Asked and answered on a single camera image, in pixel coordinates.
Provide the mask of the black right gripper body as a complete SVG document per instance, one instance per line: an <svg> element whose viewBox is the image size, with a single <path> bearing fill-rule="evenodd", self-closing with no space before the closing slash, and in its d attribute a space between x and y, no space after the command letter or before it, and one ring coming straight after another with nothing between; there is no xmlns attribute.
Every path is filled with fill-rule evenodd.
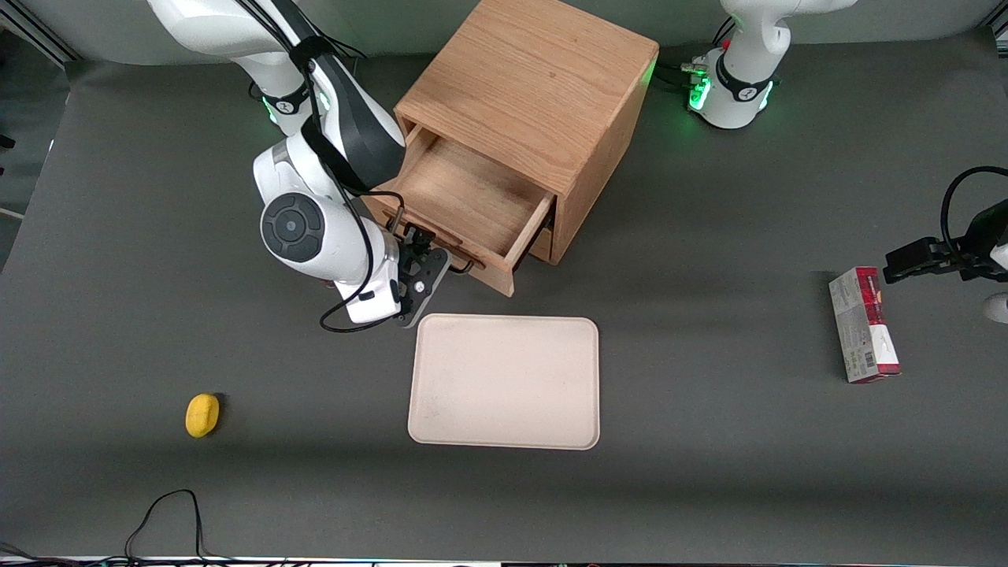
<svg viewBox="0 0 1008 567"><path fill-rule="evenodd" d="M407 246L403 236L395 237L398 243L398 272L400 276L429 276L429 254L422 254L421 246Z"/></svg>

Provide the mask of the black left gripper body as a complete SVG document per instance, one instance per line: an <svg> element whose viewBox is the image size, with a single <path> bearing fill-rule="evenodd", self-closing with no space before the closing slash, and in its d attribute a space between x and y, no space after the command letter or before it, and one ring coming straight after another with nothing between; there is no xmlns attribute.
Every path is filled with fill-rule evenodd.
<svg viewBox="0 0 1008 567"><path fill-rule="evenodd" d="M943 241L948 248L944 273L956 272L962 281L986 279L1006 281L1007 202L983 209L965 234L951 238L948 233L950 202L943 202Z"/></svg>

